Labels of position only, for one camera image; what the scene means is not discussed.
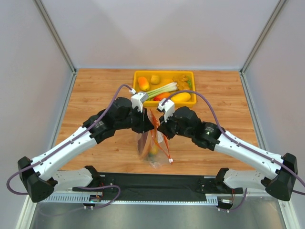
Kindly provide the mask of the clear zip top bag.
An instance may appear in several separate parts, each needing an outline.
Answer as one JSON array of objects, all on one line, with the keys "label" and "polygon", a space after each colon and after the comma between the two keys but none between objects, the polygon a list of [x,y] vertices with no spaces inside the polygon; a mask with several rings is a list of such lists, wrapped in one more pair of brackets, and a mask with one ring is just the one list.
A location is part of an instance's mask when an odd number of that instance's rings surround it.
[{"label": "clear zip top bag", "polygon": [[147,115],[154,129],[148,132],[137,134],[136,145],[140,160],[147,162],[150,166],[158,168],[164,164],[173,164],[173,158],[170,155],[168,140],[164,134],[157,130],[160,122],[149,109]]}]

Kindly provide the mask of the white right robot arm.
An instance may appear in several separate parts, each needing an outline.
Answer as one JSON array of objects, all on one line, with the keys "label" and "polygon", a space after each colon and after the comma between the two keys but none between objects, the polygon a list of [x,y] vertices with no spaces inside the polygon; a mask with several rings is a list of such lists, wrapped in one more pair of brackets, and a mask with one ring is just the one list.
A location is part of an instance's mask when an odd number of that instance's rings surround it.
[{"label": "white right robot arm", "polygon": [[289,201],[295,185],[296,157],[290,153],[280,155],[260,149],[234,136],[214,123],[203,122],[188,107],[178,108],[170,117],[163,115],[158,130],[168,139],[175,135],[187,137],[200,148],[229,155],[253,170],[222,168],[217,183],[229,188],[252,188],[266,191],[270,196]]}]

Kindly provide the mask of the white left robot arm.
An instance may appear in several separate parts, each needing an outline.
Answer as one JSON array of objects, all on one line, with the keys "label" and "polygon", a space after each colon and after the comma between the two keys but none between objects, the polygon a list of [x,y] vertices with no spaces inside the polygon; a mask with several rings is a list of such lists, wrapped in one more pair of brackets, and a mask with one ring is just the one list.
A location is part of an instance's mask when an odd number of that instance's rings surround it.
[{"label": "white left robot arm", "polygon": [[69,138],[46,153],[33,159],[23,157],[18,161],[20,179],[32,202],[45,200],[56,191],[102,191],[105,185],[93,166],[74,171],[59,169],[80,153],[92,148],[117,130],[131,129],[140,134],[138,149],[143,154],[152,146],[161,147],[163,135],[157,131],[157,120],[146,108],[138,111],[128,98],[112,101],[109,109],[91,116]]}]

